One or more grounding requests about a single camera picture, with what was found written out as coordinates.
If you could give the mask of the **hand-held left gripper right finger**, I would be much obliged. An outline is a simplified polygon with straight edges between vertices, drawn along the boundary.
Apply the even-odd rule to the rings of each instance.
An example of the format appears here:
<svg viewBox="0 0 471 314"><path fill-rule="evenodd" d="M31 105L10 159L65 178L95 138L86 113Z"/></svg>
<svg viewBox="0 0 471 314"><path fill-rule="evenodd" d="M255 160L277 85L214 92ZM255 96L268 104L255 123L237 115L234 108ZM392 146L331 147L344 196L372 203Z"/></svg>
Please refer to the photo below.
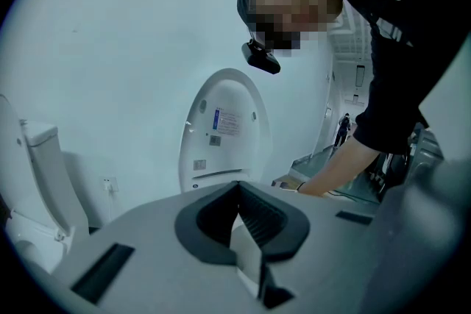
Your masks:
<svg viewBox="0 0 471 314"><path fill-rule="evenodd" d="M343 196L237 184L237 314L269 314L312 298L374 218L377 206Z"/></svg>

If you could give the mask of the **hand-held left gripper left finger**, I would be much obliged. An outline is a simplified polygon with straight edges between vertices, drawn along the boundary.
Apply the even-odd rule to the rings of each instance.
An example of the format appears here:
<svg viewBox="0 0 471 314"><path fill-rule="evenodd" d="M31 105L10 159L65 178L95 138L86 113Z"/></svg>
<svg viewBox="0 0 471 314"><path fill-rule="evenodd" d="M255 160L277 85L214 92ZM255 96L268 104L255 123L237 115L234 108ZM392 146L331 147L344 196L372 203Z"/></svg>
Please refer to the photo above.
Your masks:
<svg viewBox="0 0 471 314"><path fill-rule="evenodd" d="M108 314L265 314L257 299L261 250L241 219L232 227L235 265L200 262L174 231L181 208L220 187L200 188L129 210L74 246L53 272L71 288L115 243L133 249L96 305Z"/></svg>

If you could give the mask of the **person's right forearm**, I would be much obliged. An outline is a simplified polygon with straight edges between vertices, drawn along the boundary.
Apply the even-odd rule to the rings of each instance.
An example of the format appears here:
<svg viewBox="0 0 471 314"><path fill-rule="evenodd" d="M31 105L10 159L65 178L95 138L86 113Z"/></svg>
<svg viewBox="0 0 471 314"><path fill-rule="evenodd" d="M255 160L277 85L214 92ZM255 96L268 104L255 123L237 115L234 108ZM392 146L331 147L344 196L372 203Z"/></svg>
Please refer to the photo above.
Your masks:
<svg viewBox="0 0 471 314"><path fill-rule="evenodd" d="M355 179L379 154L379 151L351 137L336 150L324 167L302 186L299 193L323 196Z"/></svg>

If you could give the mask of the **white toilet with tank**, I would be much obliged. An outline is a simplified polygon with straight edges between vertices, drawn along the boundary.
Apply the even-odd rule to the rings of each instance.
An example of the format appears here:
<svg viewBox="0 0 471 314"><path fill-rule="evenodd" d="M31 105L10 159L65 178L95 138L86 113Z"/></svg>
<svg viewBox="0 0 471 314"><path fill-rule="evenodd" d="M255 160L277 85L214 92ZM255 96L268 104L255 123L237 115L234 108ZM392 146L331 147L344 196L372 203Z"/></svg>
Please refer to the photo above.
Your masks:
<svg viewBox="0 0 471 314"><path fill-rule="evenodd" d="M47 273L89 236L55 125L20 119L0 94L0 196L16 251Z"/></svg>

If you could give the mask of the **white toilet lid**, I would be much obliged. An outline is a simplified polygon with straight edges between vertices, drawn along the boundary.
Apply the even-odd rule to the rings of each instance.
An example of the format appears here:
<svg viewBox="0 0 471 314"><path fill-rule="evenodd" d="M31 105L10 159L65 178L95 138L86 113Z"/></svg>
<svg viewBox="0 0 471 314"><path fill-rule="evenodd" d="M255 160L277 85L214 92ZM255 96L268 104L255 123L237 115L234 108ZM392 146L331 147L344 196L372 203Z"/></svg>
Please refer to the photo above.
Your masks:
<svg viewBox="0 0 471 314"><path fill-rule="evenodd" d="M178 168L181 190L234 180L257 182L271 153L269 119L254 82L232 68L210 76L185 122Z"/></svg>

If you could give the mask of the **person's black button shirt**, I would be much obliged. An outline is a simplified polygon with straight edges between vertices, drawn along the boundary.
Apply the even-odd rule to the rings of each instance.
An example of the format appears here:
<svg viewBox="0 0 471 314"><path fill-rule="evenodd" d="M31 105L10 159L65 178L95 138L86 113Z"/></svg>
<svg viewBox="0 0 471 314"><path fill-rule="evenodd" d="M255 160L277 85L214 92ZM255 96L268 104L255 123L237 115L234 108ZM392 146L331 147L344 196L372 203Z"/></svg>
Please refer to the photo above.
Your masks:
<svg viewBox="0 0 471 314"><path fill-rule="evenodd" d="M471 0L347 0L371 27L373 78L354 138L402 154L419 104L471 32Z"/></svg>

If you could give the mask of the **white wall socket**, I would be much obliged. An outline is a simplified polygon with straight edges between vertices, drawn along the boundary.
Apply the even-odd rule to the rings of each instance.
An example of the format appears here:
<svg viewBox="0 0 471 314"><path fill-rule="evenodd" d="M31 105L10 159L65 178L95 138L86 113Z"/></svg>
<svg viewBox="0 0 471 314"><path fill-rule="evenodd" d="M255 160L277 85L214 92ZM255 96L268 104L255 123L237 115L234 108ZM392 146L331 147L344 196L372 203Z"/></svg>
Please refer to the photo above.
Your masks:
<svg viewBox="0 0 471 314"><path fill-rule="evenodd" d="M104 176L100 178L102 189L108 193L118 192L118 183L113 176Z"/></svg>

